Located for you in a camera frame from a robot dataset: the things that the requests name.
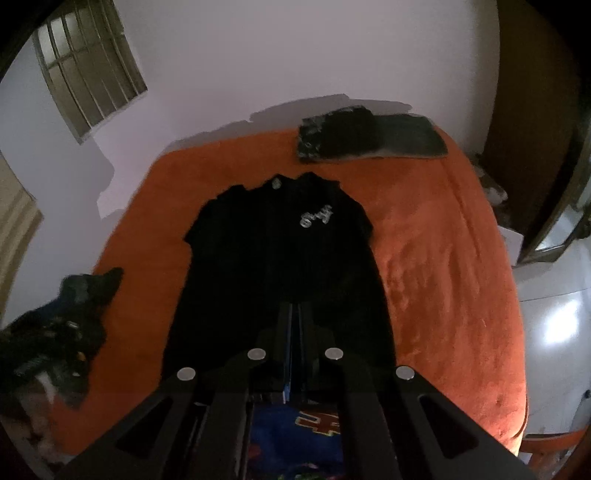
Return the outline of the black t-shirt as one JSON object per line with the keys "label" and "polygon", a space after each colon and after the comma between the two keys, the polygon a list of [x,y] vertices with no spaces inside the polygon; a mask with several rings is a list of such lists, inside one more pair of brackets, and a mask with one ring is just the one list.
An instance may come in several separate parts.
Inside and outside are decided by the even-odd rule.
{"label": "black t-shirt", "polygon": [[372,235],[363,206],[311,172],[207,201],[184,237],[161,384],[318,403],[384,391],[396,354]]}

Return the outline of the folded camouflage clothes stack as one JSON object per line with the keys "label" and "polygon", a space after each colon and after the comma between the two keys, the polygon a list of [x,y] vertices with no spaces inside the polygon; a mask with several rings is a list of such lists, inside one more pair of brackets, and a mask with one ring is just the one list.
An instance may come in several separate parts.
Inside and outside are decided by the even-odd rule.
{"label": "folded camouflage clothes stack", "polygon": [[304,163],[338,160],[381,148],[377,119],[363,106],[349,106],[301,120],[297,157]]}

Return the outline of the orange fleece bed blanket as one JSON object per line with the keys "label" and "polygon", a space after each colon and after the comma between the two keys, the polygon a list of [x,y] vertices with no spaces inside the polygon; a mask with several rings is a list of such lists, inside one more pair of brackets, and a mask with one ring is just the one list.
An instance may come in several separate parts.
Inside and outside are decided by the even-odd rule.
{"label": "orange fleece bed blanket", "polygon": [[[293,130],[177,150],[156,160],[110,236],[97,272],[122,283],[103,323],[89,391],[76,409],[56,400],[50,430],[75,455],[156,387],[189,265],[183,235],[199,208],[235,184],[307,171]],[[517,288],[493,211],[454,142],[444,158],[318,164],[363,205],[386,290],[398,360],[418,370],[510,451],[527,425],[524,330]]]}

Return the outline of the dark green garment pile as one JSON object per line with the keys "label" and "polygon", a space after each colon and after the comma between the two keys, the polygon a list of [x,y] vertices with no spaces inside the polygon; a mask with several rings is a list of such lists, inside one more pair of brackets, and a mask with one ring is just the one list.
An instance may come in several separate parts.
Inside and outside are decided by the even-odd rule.
{"label": "dark green garment pile", "polygon": [[17,395],[41,373],[64,403],[80,407],[88,394],[93,359],[106,340],[102,316],[123,279],[103,274],[65,277],[55,299],[25,312],[1,330],[1,413],[20,416]]}

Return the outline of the beige curtain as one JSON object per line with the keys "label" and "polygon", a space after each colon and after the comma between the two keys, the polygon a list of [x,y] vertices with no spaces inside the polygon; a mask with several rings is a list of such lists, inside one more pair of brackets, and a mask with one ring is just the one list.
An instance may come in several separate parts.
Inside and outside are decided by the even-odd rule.
{"label": "beige curtain", "polygon": [[1,157],[0,181],[0,305],[1,317],[4,317],[15,276],[43,215],[4,157]]}

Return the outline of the grey folded mat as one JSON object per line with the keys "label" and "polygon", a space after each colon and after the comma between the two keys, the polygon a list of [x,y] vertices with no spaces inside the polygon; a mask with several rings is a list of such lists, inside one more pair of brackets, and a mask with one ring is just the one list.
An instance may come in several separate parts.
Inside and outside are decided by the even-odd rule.
{"label": "grey folded mat", "polygon": [[360,153],[349,153],[342,160],[363,158],[438,159],[448,155],[445,140],[431,120],[411,114],[376,115],[378,145]]}

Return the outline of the dark wooden door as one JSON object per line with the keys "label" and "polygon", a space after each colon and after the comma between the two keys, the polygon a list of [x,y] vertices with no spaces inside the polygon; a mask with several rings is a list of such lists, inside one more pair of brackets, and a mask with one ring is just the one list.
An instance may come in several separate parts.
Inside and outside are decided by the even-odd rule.
{"label": "dark wooden door", "polygon": [[512,229],[540,234],[573,174],[590,117],[590,4],[501,1],[500,66],[483,152]]}

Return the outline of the barred window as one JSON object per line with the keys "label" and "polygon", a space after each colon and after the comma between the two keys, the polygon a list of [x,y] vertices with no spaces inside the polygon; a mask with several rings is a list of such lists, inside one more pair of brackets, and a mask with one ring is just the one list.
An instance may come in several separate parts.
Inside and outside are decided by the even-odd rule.
{"label": "barred window", "polygon": [[147,91],[112,1],[67,1],[32,35],[48,90],[77,142]]}

